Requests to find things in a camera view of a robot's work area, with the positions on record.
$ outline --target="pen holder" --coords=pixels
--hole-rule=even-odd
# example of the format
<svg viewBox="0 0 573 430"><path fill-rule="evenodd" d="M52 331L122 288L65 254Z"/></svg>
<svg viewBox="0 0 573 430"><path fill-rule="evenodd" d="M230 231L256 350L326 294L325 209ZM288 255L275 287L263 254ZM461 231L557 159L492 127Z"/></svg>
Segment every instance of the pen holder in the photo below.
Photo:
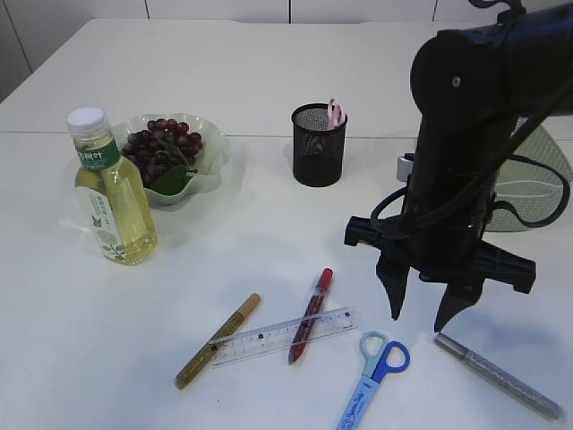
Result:
<svg viewBox="0 0 573 430"><path fill-rule="evenodd" d="M301 184L328 186L340 179L346 123L329 130L326 103L300 106L291 119L294 126L293 175Z"/></svg>

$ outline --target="scissor handle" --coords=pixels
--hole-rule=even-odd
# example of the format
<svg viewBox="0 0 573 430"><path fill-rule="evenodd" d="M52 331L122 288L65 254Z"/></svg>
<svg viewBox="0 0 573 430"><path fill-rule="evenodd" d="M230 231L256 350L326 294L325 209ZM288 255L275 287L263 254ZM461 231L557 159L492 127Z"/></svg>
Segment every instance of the scissor handle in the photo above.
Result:
<svg viewBox="0 0 573 430"><path fill-rule="evenodd" d="M392 351L393 348L398 348L404 354L403 365L395 367L393 365L388 364L388 356L390 355L390 352ZM386 374L399 374L400 372L404 372L408 366L410 366L410 352L400 342L398 342L397 340L393 340L389 342L388 345L386 345L386 348L382 353L382 357L380 359L378 367L376 367L376 370L374 370L372 379L374 381L380 382Z"/></svg>
<svg viewBox="0 0 573 430"><path fill-rule="evenodd" d="M329 130L344 124L346 121L346 111L342 103L336 99L330 99L329 105L327 106L327 116L329 118L329 125L327 127Z"/></svg>
<svg viewBox="0 0 573 430"><path fill-rule="evenodd" d="M368 341L370 338L378 338L382 341L380 349L378 349L375 354L368 352L368 348L366 347L366 341ZM374 373L374 370L376 370L376 366L378 365L378 362L384 353L384 347L386 347L387 343L388 337L379 331L367 331L363 335L363 337L360 339L360 352L362 352L362 355L366 359L366 365L364 366L363 374L370 377Z"/></svg>

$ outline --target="tabletop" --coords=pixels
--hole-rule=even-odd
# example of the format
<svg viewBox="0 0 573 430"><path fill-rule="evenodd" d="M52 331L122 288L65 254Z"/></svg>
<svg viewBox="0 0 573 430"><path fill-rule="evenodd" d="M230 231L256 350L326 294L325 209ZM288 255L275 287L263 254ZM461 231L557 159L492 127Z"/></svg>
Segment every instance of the tabletop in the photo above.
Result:
<svg viewBox="0 0 573 430"><path fill-rule="evenodd" d="M386 378L362 428L548 427L433 345L443 286L412 273L393 322L377 251L343 244L348 219L400 187L396 157L413 140L349 138L341 179L314 189L292 177L292 138L232 137L218 184L154 209L157 250L124 267L102 258L75 200L70 138L0 138L1 428L332 429L360 378L358 342L369 330L407 345L412 362ZM561 147L573 156L570 142ZM488 281L479 304L445 330L568 412L573 245L562 238L572 235L573 210L537 231L488 234L537 260L534 289L525 296ZM175 388L180 368L252 292L262 303L242 330L298 318L324 267L335 272L325 309L353 307L358 331L309 345L295 365L277 352L207 367Z"/></svg>
<svg viewBox="0 0 573 430"><path fill-rule="evenodd" d="M475 25L94 20L0 105L0 131L65 132L69 112L97 105L114 124L186 112L231 135L288 136L296 108L334 97L348 112L348 136L414 138L417 50L438 30ZM573 118L546 126L573 138Z"/></svg>

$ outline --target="green label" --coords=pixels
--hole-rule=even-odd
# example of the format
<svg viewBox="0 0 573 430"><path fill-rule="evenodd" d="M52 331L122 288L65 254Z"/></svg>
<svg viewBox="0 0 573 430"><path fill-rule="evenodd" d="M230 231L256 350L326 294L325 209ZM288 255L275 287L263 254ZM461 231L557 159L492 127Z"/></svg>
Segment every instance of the green label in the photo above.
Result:
<svg viewBox="0 0 573 430"><path fill-rule="evenodd" d="M81 165L88 170L97 171L111 168L121 157L115 140L96 150L77 150Z"/></svg>

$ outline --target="leaf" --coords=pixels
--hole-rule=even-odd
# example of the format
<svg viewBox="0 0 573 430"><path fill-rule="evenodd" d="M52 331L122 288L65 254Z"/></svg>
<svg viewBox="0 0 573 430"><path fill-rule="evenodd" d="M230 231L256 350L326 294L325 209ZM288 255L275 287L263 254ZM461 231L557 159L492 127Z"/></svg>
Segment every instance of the leaf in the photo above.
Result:
<svg viewBox="0 0 573 430"><path fill-rule="evenodd" d="M163 195L175 195L181 193L190 179L185 166L174 166L151 184L150 189Z"/></svg>
<svg viewBox="0 0 573 430"><path fill-rule="evenodd" d="M183 153L181 152L181 150L179 149L178 146L172 145L171 143L168 143L168 142L165 142L163 139L158 139L158 141L159 141L159 143L161 143L163 145L163 147L165 148L165 151L169 152L174 157L179 158L185 164L185 166L187 168L189 168L191 166L189 164L189 161L187 160L185 155L183 155Z"/></svg>

